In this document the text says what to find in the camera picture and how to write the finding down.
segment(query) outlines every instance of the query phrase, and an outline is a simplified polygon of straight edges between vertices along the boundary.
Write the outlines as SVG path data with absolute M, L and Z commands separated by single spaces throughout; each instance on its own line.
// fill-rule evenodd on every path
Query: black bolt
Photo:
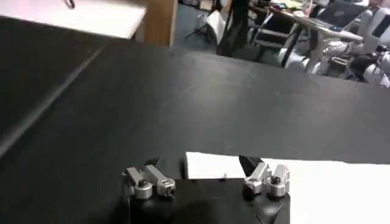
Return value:
M 146 180 L 140 180 L 138 182 L 138 187 L 146 187 L 146 185 L 148 184 L 149 182 L 147 182 Z
M 271 177 L 271 184 L 280 184 L 281 180 L 280 177 L 272 176 Z
M 253 192 L 253 188 L 249 185 L 244 184 L 243 187 L 243 197 L 247 201 L 252 201 L 255 198 L 255 194 Z
M 168 197 L 173 197 L 174 194 L 175 194 L 175 189 L 174 189 L 174 188 L 168 187 L 168 188 L 166 189 L 166 195 L 167 195 Z

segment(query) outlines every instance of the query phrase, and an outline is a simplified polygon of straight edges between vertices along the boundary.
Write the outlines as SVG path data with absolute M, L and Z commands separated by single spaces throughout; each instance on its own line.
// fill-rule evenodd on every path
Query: office chair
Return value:
M 320 15 L 324 10 L 328 1 L 321 1 L 312 9 L 309 14 L 310 18 L 315 18 Z M 303 16 L 303 12 L 296 11 L 293 13 L 296 16 Z M 291 34 L 297 29 L 297 25 L 294 25 L 291 29 Z M 296 44 L 296 48 L 291 52 L 285 68 L 291 69 L 293 71 L 303 71 L 306 64 L 309 62 L 310 52 L 315 49 L 318 45 L 318 34 L 315 30 L 303 30 Z M 278 62 L 282 63 L 282 60 L 286 54 L 287 48 L 289 46 L 289 40 L 286 41 L 283 48 L 280 49 L 278 54 Z

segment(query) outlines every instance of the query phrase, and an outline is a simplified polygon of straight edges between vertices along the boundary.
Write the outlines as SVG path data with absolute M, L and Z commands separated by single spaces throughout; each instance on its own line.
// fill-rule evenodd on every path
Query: wooden furniture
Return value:
M 147 4 L 144 42 L 172 46 L 174 41 L 177 0 L 138 0 Z

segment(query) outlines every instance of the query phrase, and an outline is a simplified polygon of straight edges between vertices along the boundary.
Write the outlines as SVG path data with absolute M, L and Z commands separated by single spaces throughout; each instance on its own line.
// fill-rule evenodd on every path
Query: silver metal bracket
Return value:
M 244 179 L 244 190 L 246 194 L 254 197 L 263 189 L 264 180 L 271 174 L 266 163 L 259 163 L 249 177 Z
M 134 195 L 141 200 L 147 200 L 153 195 L 153 185 L 145 180 L 136 168 L 127 168 L 122 175 L 124 177 L 125 195 Z
M 156 186 L 157 194 L 172 198 L 175 194 L 175 181 L 164 176 L 155 166 L 147 165 L 142 169 L 144 177 Z
M 290 189 L 290 171 L 285 165 L 278 165 L 273 176 L 266 180 L 267 193 L 271 197 L 284 197 Z

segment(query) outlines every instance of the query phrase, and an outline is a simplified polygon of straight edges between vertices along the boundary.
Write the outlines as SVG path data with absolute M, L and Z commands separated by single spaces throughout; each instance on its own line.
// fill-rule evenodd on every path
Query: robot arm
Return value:
M 368 83 L 378 86 L 390 87 L 390 52 L 383 52 L 378 56 L 375 64 L 370 65 L 364 72 L 364 78 Z
M 360 16 L 360 26 L 358 29 L 358 35 L 361 37 L 364 37 L 367 33 L 367 29 L 372 21 L 372 17 L 374 16 L 373 11 L 366 10 L 361 16 Z
M 329 59 L 342 55 L 358 55 L 363 53 L 364 45 L 355 42 L 330 41 L 322 53 L 316 74 L 326 75 L 329 68 Z

